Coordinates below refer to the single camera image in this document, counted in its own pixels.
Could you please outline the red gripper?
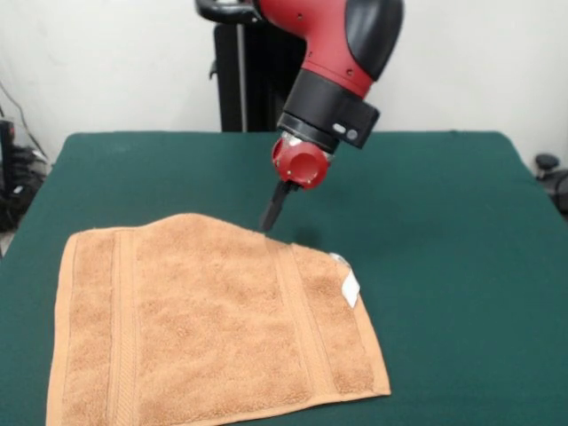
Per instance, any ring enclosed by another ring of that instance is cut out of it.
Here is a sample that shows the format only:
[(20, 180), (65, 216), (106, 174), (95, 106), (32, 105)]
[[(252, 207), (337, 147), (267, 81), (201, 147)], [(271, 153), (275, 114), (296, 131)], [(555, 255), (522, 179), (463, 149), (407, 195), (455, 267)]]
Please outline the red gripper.
[(278, 220), (288, 195), (296, 190), (312, 189), (320, 185), (327, 175), (332, 155), (312, 142), (290, 137), (280, 137), (272, 149), (272, 163), (280, 182), (276, 185), (265, 213), (260, 220), (260, 230), (271, 231)]

